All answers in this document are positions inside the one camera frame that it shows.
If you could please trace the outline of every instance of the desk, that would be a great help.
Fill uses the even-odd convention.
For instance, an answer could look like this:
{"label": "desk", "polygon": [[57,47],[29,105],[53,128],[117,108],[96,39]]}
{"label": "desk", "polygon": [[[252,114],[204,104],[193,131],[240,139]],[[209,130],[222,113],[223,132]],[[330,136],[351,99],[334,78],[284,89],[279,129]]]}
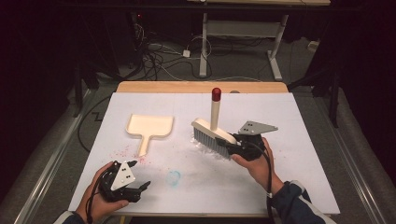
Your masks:
{"label": "desk", "polygon": [[[251,5],[281,5],[281,6],[306,6],[319,7],[328,6],[330,0],[207,0],[205,4],[251,4]],[[274,37],[275,43],[272,50],[267,51],[267,56],[273,75],[276,81],[282,81],[279,66],[276,62],[276,54],[282,40],[283,32],[286,28],[289,15],[283,15],[280,22],[258,22],[258,21],[212,21],[204,13],[202,31],[202,53],[200,61],[200,77],[206,77],[206,61],[210,54],[207,52],[206,43],[208,35],[231,35],[231,36],[253,36],[253,37]]]}
{"label": "desk", "polygon": [[[215,86],[224,92],[219,126],[236,133],[247,118],[276,125],[279,130],[265,137],[272,145],[279,176],[284,180],[299,179],[318,209],[338,214],[329,182],[292,94],[287,93],[282,83],[250,82],[121,83],[111,98],[68,209],[76,209],[99,167],[108,161],[137,160],[132,168],[136,177],[133,187],[149,180],[151,185],[137,204],[130,204],[115,215],[266,217],[264,191],[248,171],[191,142],[191,122],[210,116],[210,92]],[[145,157],[136,157],[140,139],[131,138],[125,131],[131,113],[175,118],[171,134],[151,140]],[[169,175],[175,173],[176,184],[169,183],[168,178],[174,177]]]}

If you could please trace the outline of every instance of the floor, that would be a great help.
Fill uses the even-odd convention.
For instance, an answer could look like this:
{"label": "floor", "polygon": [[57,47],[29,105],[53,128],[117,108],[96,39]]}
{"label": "floor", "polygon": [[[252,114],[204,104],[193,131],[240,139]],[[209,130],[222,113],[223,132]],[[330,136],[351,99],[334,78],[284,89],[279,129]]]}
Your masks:
{"label": "floor", "polygon": [[[265,51],[271,49],[271,39],[213,39],[208,58],[210,77],[199,78],[198,60],[179,59],[185,47],[173,42],[158,41],[149,46],[154,62],[145,59],[146,70],[133,80],[212,80],[212,81],[274,81]],[[314,52],[301,39],[282,43],[276,56],[283,82],[290,84],[304,76]],[[191,58],[199,57],[193,48]],[[133,68],[120,67],[125,76]],[[98,74],[99,89],[85,91],[84,107],[74,118],[76,106],[73,92],[70,106],[26,163],[14,188],[0,206],[0,223],[51,223],[67,209],[79,175],[100,128],[100,118],[106,112],[106,99],[118,82]],[[396,190],[371,152],[359,124],[348,109],[342,90],[337,113],[339,128],[327,117],[328,98],[313,97],[310,87],[292,91],[303,116],[305,126],[317,150],[341,214],[332,217],[338,223],[390,223],[396,215]],[[109,217],[101,223],[119,223],[121,217]],[[249,219],[186,219],[133,217],[133,223],[255,223]]]}

